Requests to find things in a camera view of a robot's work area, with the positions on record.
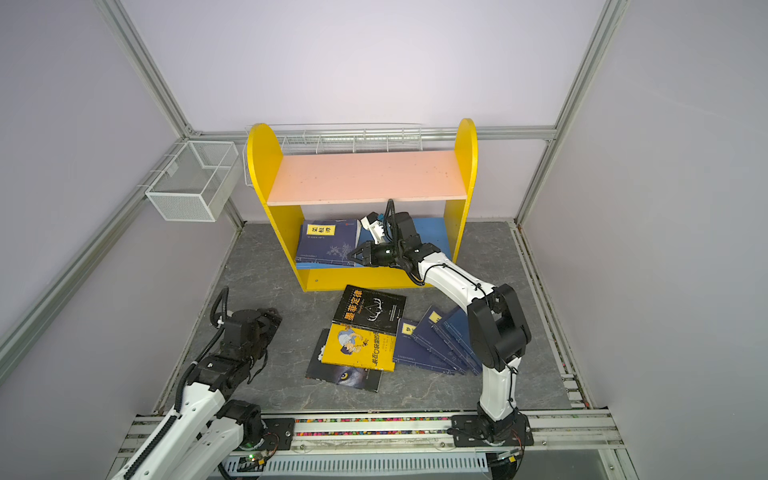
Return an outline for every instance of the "white wall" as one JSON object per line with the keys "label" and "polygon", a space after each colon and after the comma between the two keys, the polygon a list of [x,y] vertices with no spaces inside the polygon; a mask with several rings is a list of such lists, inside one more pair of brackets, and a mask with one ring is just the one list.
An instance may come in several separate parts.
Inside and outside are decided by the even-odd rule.
{"label": "white wall", "polygon": [[640,478],[765,478],[766,25],[632,2],[524,224]]}
{"label": "white wall", "polygon": [[124,0],[189,121],[553,124],[604,0]]}
{"label": "white wall", "polygon": [[0,5],[0,334],[175,141],[93,2]]}
{"label": "white wall", "polygon": [[233,229],[139,217],[0,386],[4,480],[102,480],[160,396]]}
{"label": "white wall", "polygon": [[[0,5],[0,334],[175,141],[90,0]],[[149,413],[233,229],[146,204],[0,386],[0,478],[102,480]]]}
{"label": "white wall", "polygon": [[[442,148],[451,147],[449,142],[434,142],[435,146],[438,143]],[[531,182],[531,177],[541,160],[541,155],[544,153],[545,145],[543,140],[479,141],[478,178],[475,183],[472,206],[469,209],[469,219],[510,220],[514,218]],[[432,147],[432,142],[425,146]],[[323,161],[323,156],[319,155],[317,160]],[[244,179],[238,180],[232,193],[232,200],[244,220],[268,222],[256,191],[253,187],[247,186]],[[364,216],[371,211],[384,211],[384,206],[378,204],[307,205],[303,207],[303,212],[304,217],[319,220]],[[408,211],[415,216],[441,217],[445,202],[401,202],[396,207],[398,211]]]}

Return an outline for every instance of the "pink shelf board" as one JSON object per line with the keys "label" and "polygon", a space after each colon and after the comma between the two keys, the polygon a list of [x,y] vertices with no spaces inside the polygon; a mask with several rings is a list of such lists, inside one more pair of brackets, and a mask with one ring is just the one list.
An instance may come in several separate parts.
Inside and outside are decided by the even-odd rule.
{"label": "pink shelf board", "polygon": [[283,157],[266,204],[364,204],[464,200],[453,151]]}

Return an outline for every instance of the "robotic arm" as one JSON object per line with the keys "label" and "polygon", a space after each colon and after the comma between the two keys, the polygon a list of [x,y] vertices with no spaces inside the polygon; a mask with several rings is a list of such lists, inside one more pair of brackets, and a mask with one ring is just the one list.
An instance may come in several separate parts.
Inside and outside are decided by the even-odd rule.
{"label": "robotic arm", "polygon": [[413,219],[395,213],[387,203],[384,215],[362,219],[373,241],[349,254],[363,266],[388,266],[404,270],[417,285],[430,283],[467,312],[469,335],[475,354],[483,362],[483,390],[478,403],[478,424],[463,432],[498,444],[527,425],[515,401],[515,377],[531,331],[518,296],[511,286],[493,286],[453,263],[438,247],[423,243]]}
{"label": "robotic arm", "polygon": [[[423,243],[413,219],[395,213],[392,200],[384,215],[371,213],[361,221],[374,241],[351,252],[351,260],[404,270],[414,283],[434,285],[467,312],[472,348],[483,363],[483,389],[477,416],[452,417],[449,433],[456,446],[530,445],[528,419],[515,401],[515,377],[531,333],[515,291],[478,279],[435,245]],[[267,428],[259,406],[227,401],[249,379],[256,360],[264,358],[266,364],[266,347],[282,318],[274,309],[240,310],[229,316],[227,294],[224,287],[214,302],[210,321],[216,335],[180,377],[174,408],[113,480],[203,480],[216,467],[227,479],[221,462],[238,447],[253,450],[249,462],[263,465],[278,449],[290,446]],[[216,313],[219,305],[221,314]],[[220,351],[209,355],[220,338]],[[286,437],[293,423],[270,418]]]}
{"label": "robotic arm", "polygon": [[[173,409],[113,480],[203,480],[217,466],[229,478],[220,463],[238,447],[263,450],[271,441],[270,448],[274,444],[277,450],[280,438],[267,431],[260,407],[227,400],[249,379],[256,360],[264,358],[266,365],[266,347],[282,317],[275,309],[239,310],[230,316],[228,293],[224,287],[214,302],[210,322],[216,334],[179,378]],[[216,313],[219,305],[221,313]],[[208,355],[220,338],[219,352]],[[266,461],[250,457],[254,463]]]}

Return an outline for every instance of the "cartoon illustration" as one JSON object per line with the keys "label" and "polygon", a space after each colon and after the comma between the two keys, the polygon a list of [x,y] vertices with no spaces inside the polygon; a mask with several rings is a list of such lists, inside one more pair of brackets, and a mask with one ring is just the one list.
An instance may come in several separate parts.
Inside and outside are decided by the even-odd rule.
{"label": "cartoon illustration", "polygon": [[352,355],[359,353],[364,346],[368,345],[368,340],[363,339],[355,330],[348,328],[339,332],[339,343],[341,343],[341,353]]}
{"label": "cartoon illustration", "polygon": [[367,320],[369,322],[375,322],[377,318],[379,318],[379,315],[382,314],[384,309],[382,308],[382,301],[379,298],[373,299],[373,304],[371,306],[361,306],[360,311],[362,312],[365,310],[368,313]]}

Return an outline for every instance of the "yellow book cover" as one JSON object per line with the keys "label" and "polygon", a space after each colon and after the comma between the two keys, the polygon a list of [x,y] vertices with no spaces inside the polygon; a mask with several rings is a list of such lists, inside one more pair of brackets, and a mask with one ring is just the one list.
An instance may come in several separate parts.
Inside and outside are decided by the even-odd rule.
{"label": "yellow book cover", "polygon": [[391,372],[395,369],[394,352],[393,335],[334,323],[323,349],[322,362]]}

